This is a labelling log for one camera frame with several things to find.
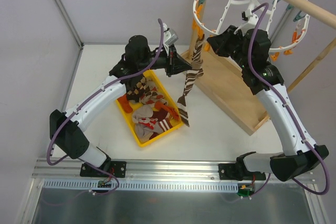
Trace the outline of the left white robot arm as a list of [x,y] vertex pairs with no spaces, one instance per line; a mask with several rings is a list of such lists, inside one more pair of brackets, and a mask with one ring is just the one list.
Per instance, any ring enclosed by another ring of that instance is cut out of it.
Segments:
[[174,43],[177,39],[173,30],[164,29],[159,46],[151,50],[145,36],[132,36],[121,59],[102,84],[73,108],[65,112],[54,110],[50,114],[51,143],[62,149],[67,157],[91,164],[98,176],[107,175],[110,171],[109,156],[89,142],[85,130],[110,103],[134,90],[145,71],[164,69],[170,77],[190,70],[191,65],[176,51]]

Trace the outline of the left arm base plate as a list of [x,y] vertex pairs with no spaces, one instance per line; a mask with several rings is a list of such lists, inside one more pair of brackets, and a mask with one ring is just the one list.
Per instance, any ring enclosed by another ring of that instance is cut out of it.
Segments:
[[83,163],[80,170],[80,177],[107,178],[112,174],[116,178],[125,178],[127,170],[126,161],[105,161],[100,167],[91,167]]

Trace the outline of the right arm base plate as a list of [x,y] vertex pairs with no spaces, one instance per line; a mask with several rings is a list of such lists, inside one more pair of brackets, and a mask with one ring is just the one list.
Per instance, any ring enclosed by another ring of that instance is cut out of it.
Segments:
[[219,163],[218,174],[220,180],[239,180],[235,163]]

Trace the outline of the brown white striped sock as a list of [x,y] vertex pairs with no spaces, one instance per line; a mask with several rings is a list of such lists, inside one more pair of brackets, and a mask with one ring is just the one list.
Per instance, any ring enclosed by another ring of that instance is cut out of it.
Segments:
[[192,58],[191,58],[192,70],[198,70],[201,68],[201,65],[203,63],[203,59],[201,57],[203,43],[204,43],[204,37],[198,38],[196,40]]

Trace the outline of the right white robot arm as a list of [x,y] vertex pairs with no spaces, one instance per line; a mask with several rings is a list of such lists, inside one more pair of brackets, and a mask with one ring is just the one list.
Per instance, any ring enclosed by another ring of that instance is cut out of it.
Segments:
[[239,156],[236,175],[248,179],[254,172],[270,172],[286,182],[317,167],[329,150],[318,145],[306,131],[289,100],[279,70],[267,60],[271,46],[268,33],[250,29],[243,34],[230,25],[207,42],[216,55],[230,57],[241,67],[243,81],[263,104],[282,145],[279,154],[251,152]]

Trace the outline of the brown argyle sock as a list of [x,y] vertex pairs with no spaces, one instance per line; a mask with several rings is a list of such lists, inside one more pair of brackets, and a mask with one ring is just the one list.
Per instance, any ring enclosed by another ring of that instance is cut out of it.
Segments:
[[151,77],[142,77],[142,79],[126,93],[128,101],[143,102],[147,104],[149,98],[159,94],[157,86]]

